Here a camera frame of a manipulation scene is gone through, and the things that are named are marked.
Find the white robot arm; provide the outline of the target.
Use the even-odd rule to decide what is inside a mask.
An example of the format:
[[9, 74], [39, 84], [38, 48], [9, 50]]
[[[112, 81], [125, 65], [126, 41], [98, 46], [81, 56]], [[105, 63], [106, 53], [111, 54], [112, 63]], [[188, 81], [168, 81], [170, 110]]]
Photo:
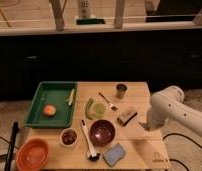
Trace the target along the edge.
[[150, 97], [147, 130], [161, 128], [167, 118], [181, 123], [202, 137], [202, 112], [183, 104], [185, 94], [178, 86], [169, 86]]

